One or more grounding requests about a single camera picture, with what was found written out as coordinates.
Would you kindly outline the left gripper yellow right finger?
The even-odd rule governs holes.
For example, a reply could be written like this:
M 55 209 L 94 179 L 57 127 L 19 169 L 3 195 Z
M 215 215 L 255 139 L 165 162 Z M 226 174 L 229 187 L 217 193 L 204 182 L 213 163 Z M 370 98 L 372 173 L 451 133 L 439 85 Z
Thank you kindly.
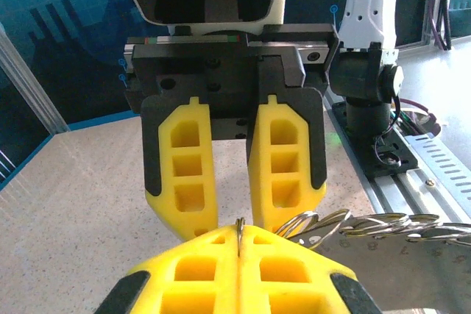
M 245 226 L 240 313 L 380 313 L 350 268 L 256 226 Z

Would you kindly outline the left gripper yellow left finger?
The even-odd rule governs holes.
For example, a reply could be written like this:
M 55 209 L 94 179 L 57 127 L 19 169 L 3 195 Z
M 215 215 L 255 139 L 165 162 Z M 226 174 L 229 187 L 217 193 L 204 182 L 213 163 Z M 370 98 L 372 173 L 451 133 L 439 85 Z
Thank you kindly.
M 96 313 L 237 313 L 236 227 L 224 226 L 134 266 Z

